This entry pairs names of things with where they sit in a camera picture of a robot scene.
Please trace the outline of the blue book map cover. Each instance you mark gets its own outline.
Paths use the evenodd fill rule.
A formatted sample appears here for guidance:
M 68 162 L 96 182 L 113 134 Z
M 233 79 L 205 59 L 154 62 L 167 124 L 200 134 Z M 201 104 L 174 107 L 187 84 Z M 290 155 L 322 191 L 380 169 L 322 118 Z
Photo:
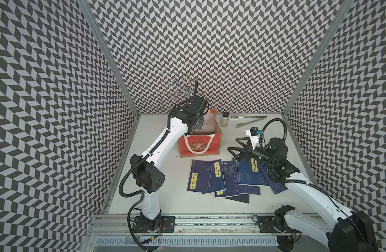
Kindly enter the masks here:
M 237 179 L 237 164 L 236 161 L 222 162 L 222 170 L 225 180 L 226 189 L 215 193 L 216 198 L 228 198 L 239 196 L 238 179 Z

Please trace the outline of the red burlap canvas bag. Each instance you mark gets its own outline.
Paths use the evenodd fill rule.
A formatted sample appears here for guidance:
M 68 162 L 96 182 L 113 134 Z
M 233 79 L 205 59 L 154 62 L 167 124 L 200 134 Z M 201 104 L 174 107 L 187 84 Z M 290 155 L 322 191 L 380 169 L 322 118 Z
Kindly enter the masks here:
M 217 122 L 217 110 L 210 109 L 209 113 L 204 116 L 204 126 L 213 126 L 213 131 L 197 130 L 198 134 L 183 135 L 178 140 L 178 151 L 182 158 L 218 155 L 220 154 L 222 131 Z

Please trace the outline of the blue book sideways yellow label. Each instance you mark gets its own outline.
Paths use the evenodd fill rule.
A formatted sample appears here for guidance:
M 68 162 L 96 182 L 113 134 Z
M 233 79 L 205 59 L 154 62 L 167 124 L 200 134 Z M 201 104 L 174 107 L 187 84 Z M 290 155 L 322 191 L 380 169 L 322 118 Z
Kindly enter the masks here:
M 187 191 L 210 193 L 212 179 L 212 162 L 192 160 Z

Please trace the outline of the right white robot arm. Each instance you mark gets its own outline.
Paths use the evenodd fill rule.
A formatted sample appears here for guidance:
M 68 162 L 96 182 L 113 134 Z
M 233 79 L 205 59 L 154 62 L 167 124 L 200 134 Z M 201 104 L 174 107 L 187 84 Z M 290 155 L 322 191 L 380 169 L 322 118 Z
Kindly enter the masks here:
M 376 252 L 377 240 L 373 221 L 362 211 L 354 211 L 328 192 L 310 182 L 287 159 L 288 127 L 281 118 L 275 118 L 259 130 L 252 127 L 243 138 L 236 138 L 239 147 L 228 147 L 237 161 L 246 159 L 260 163 L 269 185 L 281 184 L 303 199 L 322 218 L 317 220 L 298 212 L 291 205 L 275 210 L 274 229 L 279 233 L 298 231 L 318 241 L 331 252 Z

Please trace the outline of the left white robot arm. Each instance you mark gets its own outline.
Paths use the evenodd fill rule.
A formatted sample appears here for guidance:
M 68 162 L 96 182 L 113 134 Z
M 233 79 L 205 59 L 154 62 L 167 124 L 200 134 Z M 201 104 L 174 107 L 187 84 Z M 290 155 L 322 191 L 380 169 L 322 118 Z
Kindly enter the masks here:
M 180 137 L 202 124 L 207 106 L 208 101 L 198 95 L 173 106 L 158 138 L 141 155 L 134 154 L 130 159 L 131 168 L 121 179 L 118 193 L 123 198 L 140 196 L 139 219 L 148 231 L 156 231 L 160 226 L 161 209 L 156 192 L 165 181 L 160 167 Z

